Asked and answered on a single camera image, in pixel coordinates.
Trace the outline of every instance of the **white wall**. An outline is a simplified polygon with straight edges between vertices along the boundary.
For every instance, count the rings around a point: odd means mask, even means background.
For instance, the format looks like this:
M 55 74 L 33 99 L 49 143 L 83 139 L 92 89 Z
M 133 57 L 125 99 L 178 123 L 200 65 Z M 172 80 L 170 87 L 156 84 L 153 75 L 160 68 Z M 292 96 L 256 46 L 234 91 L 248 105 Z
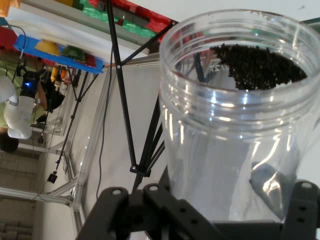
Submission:
M 227 9 L 252 9 L 272 12 L 298 21 L 320 17 L 318 11 L 320 1 L 317 0 L 198 0 L 188 2 L 185 0 L 132 0 L 132 2 L 178 22 L 198 14 Z

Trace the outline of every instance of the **black pellet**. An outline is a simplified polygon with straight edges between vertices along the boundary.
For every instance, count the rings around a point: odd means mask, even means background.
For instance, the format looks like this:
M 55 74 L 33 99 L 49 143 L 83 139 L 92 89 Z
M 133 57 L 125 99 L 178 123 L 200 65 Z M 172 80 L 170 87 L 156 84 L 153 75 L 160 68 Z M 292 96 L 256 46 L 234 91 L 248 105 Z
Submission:
M 221 64 L 229 66 L 229 76 L 234 78 L 239 90 L 273 89 L 307 77 L 293 61 L 268 48 L 222 44 L 211 50 L 215 51 Z

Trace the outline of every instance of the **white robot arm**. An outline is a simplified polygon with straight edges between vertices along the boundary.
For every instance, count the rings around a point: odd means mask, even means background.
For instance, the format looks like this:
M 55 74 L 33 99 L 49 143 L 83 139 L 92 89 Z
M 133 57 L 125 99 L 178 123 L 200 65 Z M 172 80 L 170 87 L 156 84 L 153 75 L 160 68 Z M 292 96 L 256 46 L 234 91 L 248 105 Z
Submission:
M 6 76 L 0 76 L 0 102 L 8 100 L 4 109 L 4 119 L 8 124 L 8 135 L 16 139 L 28 139 L 32 135 L 29 120 L 32 116 L 35 100 L 20 96 L 16 88 Z

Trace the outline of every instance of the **black mounting frame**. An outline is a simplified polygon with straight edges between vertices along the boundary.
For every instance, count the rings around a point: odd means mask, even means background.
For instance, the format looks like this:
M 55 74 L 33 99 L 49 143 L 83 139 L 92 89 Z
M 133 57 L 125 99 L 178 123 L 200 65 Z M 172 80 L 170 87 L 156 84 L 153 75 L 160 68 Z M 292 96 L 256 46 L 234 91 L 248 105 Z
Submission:
M 151 240 L 314 240 L 320 227 L 317 185 L 298 181 L 284 223 L 229 221 L 210 223 L 185 200 L 170 194 L 168 171 L 159 184 L 131 194 L 122 187 L 104 190 L 77 240 L 126 240 L 145 231 Z
M 157 126 L 160 118 L 160 107 L 159 107 L 159 96 L 158 96 L 154 106 L 154 111 L 152 114 L 149 130 L 145 139 L 141 159 L 139 164 L 137 164 L 122 67 L 123 65 L 128 63 L 131 59 L 133 59 L 136 55 L 138 55 L 141 51 L 143 51 L 145 48 L 149 47 L 151 44 L 157 41 L 169 29 L 171 29 L 172 26 L 174 26 L 177 22 L 172 20 L 167 27 L 165 27 L 162 31 L 160 31 L 154 37 L 148 40 L 145 44 L 143 44 L 139 49 L 137 49 L 134 53 L 128 56 L 125 60 L 121 61 L 120 53 L 119 53 L 119 45 L 117 40 L 116 26 L 114 21 L 114 13 L 112 8 L 112 1 L 111 0 L 106 0 L 106 1 L 107 1 L 106 10 L 108 14 L 110 35 L 111 35 L 111 41 L 113 46 L 114 62 L 116 66 L 116 75 L 117 75 L 118 85 L 120 90 L 120 98 L 121 98 L 125 129 L 127 134 L 127 142 L 128 142 L 128 148 L 129 148 L 129 155 L 130 155 L 130 162 L 131 162 L 130 172 L 136 174 L 133 189 L 132 189 L 132 191 L 135 191 L 137 190 L 139 184 L 142 182 L 143 177 L 150 176 L 151 168 L 155 164 L 155 162 L 157 161 L 161 153 L 164 151 L 165 145 L 164 143 L 162 143 L 159 146 L 159 148 L 156 150 L 156 147 L 161 137 L 162 129 L 163 129 L 162 125 L 160 125 L 157 131 Z

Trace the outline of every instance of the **person's arm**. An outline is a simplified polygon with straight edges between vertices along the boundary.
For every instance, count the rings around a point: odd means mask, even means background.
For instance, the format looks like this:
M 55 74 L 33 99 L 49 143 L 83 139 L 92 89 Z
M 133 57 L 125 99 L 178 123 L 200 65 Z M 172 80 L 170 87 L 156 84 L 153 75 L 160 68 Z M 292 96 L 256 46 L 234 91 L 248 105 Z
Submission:
M 41 82 L 38 82 L 38 88 L 37 88 L 37 92 L 36 92 L 37 98 L 40 99 L 40 105 L 43 107 L 43 110 L 47 110 L 47 98 L 45 95 L 45 91 L 42 88 Z

